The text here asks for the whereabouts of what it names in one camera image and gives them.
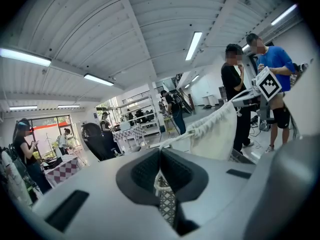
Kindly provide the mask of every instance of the checkered fabric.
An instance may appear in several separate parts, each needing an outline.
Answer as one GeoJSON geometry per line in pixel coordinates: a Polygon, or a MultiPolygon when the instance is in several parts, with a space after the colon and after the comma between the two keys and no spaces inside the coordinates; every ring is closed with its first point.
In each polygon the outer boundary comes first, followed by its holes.
{"type": "Polygon", "coordinates": [[[63,162],[56,168],[44,171],[51,185],[56,186],[78,171],[78,157],[76,155],[63,155],[63,162]]]}
{"type": "Polygon", "coordinates": [[[121,140],[123,137],[128,137],[133,135],[136,140],[138,140],[141,136],[146,135],[146,131],[142,128],[141,125],[137,125],[131,129],[124,130],[124,131],[116,131],[113,132],[113,138],[115,141],[121,140]]]}

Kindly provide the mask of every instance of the floor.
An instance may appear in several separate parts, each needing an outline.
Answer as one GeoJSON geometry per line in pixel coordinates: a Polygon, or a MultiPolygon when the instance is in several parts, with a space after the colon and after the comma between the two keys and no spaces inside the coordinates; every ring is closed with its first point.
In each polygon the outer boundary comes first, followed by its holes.
{"type": "MultiPolygon", "coordinates": [[[[215,108],[212,108],[212,109],[202,109],[202,108],[203,106],[196,106],[195,111],[192,114],[186,114],[186,113],[183,114],[184,121],[187,127],[193,122],[203,117],[206,117],[215,111],[215,108]]],[[[254,117],[255,115],[256,115],[255,112],[251,113],[251,117],[254,117]]],[[[163,132],[162,134],[159,134],[159,133],[151,134],[151,135],[145,136],[146,143],[144,143],[144,141],[140,138],[139,145],[141,146],[142,150],[145,150],[148,148],[149,145],[164,142],[168,139],[175,138],[177,136],[179,136],[179,134],[176,131],[171,132],[170,134],[167,134],[167,132],[163,132]]],[[[289,141],[292,140],[292,137],[293,137],[293,130],[290,130],[289,141]]],[[[270,130],[269,132],[266,132],[266,131],[259,131],[258,128],[251,128],[249,138],[254,141],[254,145],[251,147],[243,148],[242,152],[247,158],[257,163],[259,161],[259,158],[265,153],[265,150],[268,148],[270,144],[270,130]]],[[[120,141],[120,145],[124,150],[125,154],[127,155],[132,153],[130,146],[134,147],[136,145],[133,139],[130,139],[128,142],[129,143],[120,141]]],[[[275,150],[278,149],[281,145],[282,145],[282,130],[278,129],[278,136],[274,144],[275,150]]],[[[188,152],[190,148],[190,141],[189,139],[176,141],[172,144],[172,147],[179,151],[188,152]]],[[[98,162],[97,158],[89,150],[81,150],[79,157],[83,161],[84,165],[92,165],[98,162]]]]}

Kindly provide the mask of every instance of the fluorescent light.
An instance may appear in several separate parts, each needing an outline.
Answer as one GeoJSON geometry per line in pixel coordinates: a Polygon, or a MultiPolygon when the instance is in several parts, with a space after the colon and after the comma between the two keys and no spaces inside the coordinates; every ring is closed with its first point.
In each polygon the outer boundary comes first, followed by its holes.
{"type": "Polygon", "coordinates": [[[292,5],[289,9],[287,9],[284,13],[282,13],[278,18],[271,22],[271,25],[276,25],[279,21],[281,21],[284,17],[286,17],[289,13],[291,13],[294,9],[298,7],[297,4],[292,5]]]}
{"type": "Polygon", "coordinates": [[[249,44],[246,44],[244,47],[242,47],[242,51],[245,51],[248,48],[249,48],[249,44]]]}
{"type": "Polygon", "coordinates": [[[191,42],[188,54],[186,55],[186,58],[185,58],[186,61],[191,60],[191,58],[194,55],[194,52],[197,48],[197,45],[200,41],[201,36],[202,36],[202,32],[194,32],[193,33],[192,42],[191,42]]]}
{"type": "Polygon", "coordinates": [[[80,105],[58,105],[58,109],[64,109],[64,108],[79,108],[80,105]]]}
{"type": "Polygon", "coordinates": [[[199,75],[197,74],[196,76],[195,76],[195,78],[194,79],[192,79],[192,81],[191,82],[193,82],[193,81],[196,81],[196,79],[199,77],[199,75]]]}
{"type": "Polygon", "coordinates": [[[38,106],[11,106],[10,110],[35,110],[38,106]]]}
{"type": "Polygon", "coordinates": [[[23,62],[30,62],[30,63],[38,64],[41,66],[45,66],[45,67],[49,67],[51,63],[50,59],[45,59],[45,58],[29,55],[27,53],[15,51],[15,50],[8,50],[4,48],[0,48],[0,57],[14,59],[14,60],[23,61],[23,62]]]}
{"type": "Polygon", "coordinates": [[[109,81],[107,81],[107,80],[104,80],[104,79],[102,79],[102,78],[100,78],[100,77],[96,77],[96,76],[94,76],[94,75],[92,75],[92,74],[88,74],[88,73],[84,75],[84,78],[85,78],[85,79],[92,80],[92,81],[95,81],[95,82],[98,82],[98,83],[100,83],[100,84],[107,85],[107,86],[113,86],[113,85],[114,85],[113,82],[109,82],[109,81]]]}

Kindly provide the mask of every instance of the black shirt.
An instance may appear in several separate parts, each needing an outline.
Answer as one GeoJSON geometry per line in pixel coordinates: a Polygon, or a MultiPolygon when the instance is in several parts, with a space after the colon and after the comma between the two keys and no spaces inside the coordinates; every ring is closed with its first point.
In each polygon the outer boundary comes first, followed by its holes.
{"type": "MultiPolygon", "coordinates": [[[[28,148],[30,149],[31,146],[27,143],[27,141],[25,140],[25,137],[23,136],[16,136],[14,138],[14,141],[13,141],[13,146],[14,146],[14,149],[15,151],[17,152],[18,156],[20,157],[21,161],[25,164],[25,153],[22,151],[21,149],[21,144],[22,143],[26,143],[28,148]]],[[[37,159],[32,155],[30,157],[30,159],[28,159],[26,157],[26,165],[29,166],[29,165],[32,165],[34,164],[35,162],[37,161],[37,159]]]]}
{"type": "Polygon", "coordinates": [[[109,122],[108,122],[108,121],[102,119],[101,122],[100,122],[101,131],[104,132],[104,130],[103,130],[103,128],[102,128],[102,125],[104,125],[104,127],[105,127],[106,129],[109,129],[109,122]]]}
{"type": "Polygon", "coordinates": [[[231,100],[234,96],[246,90],[245,84],[242,85],[241,90],[235,90],[235,87],[240,85],[241,78],[234,66],[224,63],[221,68],[221,78],[225,87],[226,97],[231,100]]]}
{"type": "Polygon", "coordinates": [[[172,113],[178,112],[181,109],[179,103],[176,101],[176,98],[172,93],[168,92],[168,94],[165,96],[165,100],[166,103],[171,104],[172,113]]]}

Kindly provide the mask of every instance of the white ceiling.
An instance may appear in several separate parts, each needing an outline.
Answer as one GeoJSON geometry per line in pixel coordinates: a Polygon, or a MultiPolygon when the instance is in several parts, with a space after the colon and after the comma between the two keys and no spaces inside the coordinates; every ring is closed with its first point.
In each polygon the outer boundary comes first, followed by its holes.
{"type": "Polygon", "coordinates": [[[74,103],[85,108],[148,79],[200,70],[227,44],[240,43],[284,1],[28,0],[0,46],[51,58],[52,64],[1,58],[0,110],[31,104],[39,109],[74,103]],[[204,33],[203,52],[197,49],[185,61],[195,31],[204,33]],[[86,80],[85,73],[115,78],[116,84],[86,80]]]}

